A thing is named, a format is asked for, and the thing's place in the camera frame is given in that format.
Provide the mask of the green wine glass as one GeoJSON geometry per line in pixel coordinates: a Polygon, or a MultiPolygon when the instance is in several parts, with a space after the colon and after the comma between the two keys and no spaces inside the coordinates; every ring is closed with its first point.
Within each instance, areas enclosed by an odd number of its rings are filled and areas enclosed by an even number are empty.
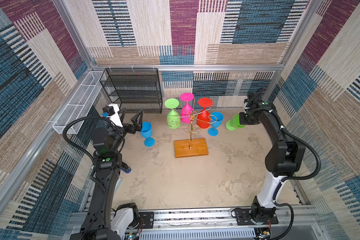
{"type": "Polygon", "coordinates": [[[170,109],[170,112],[167,114],[167,125],[170,129],[177,129],[181,125],[180,115],[176,111],[179,104],[177,99],[167,99],[165,101],[165,107],[170,109]]]}
{"type": "Polygon", "coordinates": [[[240,124],[240,114],[236,114],[231,120],[227,121],[226,128],[229,131],[244,128],[245,125],[240,124]]]}

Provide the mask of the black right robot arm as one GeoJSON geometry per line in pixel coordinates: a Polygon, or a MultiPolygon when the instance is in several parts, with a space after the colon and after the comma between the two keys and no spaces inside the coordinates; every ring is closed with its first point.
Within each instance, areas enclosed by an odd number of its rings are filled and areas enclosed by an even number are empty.
{"type": "Polygon", "coordinates": [[[240,126],[253,126],[262,124],[272,142],[272,148],[265,157],[265,166],[268,171],[260,193],[255,196],[249,209],[234,208],[231,217],[239,226],[267,225],[268,229],[261,229],[255,236],[256,240],[281,240],[292,229],[295,213],[288,203],[278,203],[278,195],[287,181],[304,181],[318,175],[322,161],[317,151],[304,140],[291,134],[273,103],[263,100],[264,88],[248,94],[244,112],[234,117],[235,123],[240,126]],[[296,177],[295,173],[301,168],[305,151],[309,150],[315,160],[314,171],[306,176],[296,177]],[[279,236],[272,234],[272,225],[278,224],[277,208],[287,207],[290,210],[290,222],[279,236]]]}

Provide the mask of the green wine glass back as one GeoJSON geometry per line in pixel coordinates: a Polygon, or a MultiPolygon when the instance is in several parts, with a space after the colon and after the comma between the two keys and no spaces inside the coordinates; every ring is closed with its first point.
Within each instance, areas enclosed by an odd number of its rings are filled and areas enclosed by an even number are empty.
{"type": "Polygon", "coordinates": [[[170,112],[167,114],[167,125],[170,129],[177,129],[181,125],[180,115],[176,111],[179,104],[177,99],[167,99],[165,101],[165,107],[170,109],[170,112]]]}

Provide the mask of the blue wine glass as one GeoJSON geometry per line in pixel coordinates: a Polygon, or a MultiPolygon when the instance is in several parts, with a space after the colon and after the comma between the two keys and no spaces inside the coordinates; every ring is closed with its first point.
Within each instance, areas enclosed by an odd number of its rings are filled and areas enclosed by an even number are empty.
{"type": "Polygon", "coordinates": [[[146,147],[152,147],[155,144],[155,139],[152,138],[153,126],[149,122],[143,122],[142,130],[140,131],[141,136],[145,139],[144,145],[146,147]]]}
{"type": "Polygon", "coordinates": [[[217,136],[219,134],[218,127],[222,124],[224,120],[224,115],[220,112],[213,112],[210,115],[211,124],[210,128],[208,129],[208,134],[210,136],[217,136]]]}

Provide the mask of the blue wine glass front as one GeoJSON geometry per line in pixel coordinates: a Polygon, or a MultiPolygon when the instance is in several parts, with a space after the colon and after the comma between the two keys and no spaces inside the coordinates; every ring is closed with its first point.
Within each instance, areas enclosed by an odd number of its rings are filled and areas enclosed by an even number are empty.
{"type": "Polygon", "coordinates": [[[142,130],[140,131],[141,136],[145,139],[144,145],[146,147],[152,147],[155,144],[155,139],[152,138],[153,126],[149,122],[143,122],[142,130]]]}

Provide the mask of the green wine glass front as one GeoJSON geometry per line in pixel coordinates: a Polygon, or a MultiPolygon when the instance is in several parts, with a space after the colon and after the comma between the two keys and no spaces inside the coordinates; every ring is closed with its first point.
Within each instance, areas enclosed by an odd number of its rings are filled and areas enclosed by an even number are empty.
{"type": "Polygon", "coordinates": [[[231,120],[227,121],[226,128],[229,131],[244,128],[245,125],[240,124],[240,114],[236,114],[231,120]]]}

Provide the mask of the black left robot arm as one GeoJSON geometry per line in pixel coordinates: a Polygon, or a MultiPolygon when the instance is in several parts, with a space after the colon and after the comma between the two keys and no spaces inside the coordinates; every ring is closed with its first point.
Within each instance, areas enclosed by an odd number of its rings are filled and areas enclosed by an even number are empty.
{"type": "Polygon", "coordinates": [[[122,149],[127,134],[134,135],[143,128],[143,111],[132,117],[131,123],[124,123],[126,109],[117,111],[113,106],[103,108],[104,116],[94,116],[94,120],[107,123],[105,128],[97,128],[91,134],[95,151],[91,154],[74,143],[67,136],[68,130],[79,122],[90,117],[78,118],[63,130],[64,140],[71,146],[84,152],[92,161],[93,169],[90,179],[95,183],[93,196],[86,218],[78,233],[71,234],[72,240],[121,240],[128,229],[137,229],[140,234],[144,220],[140,217],[136,203],[112,208],[113,197],[121,171],[130,168],[122,161],[122,149]]]}

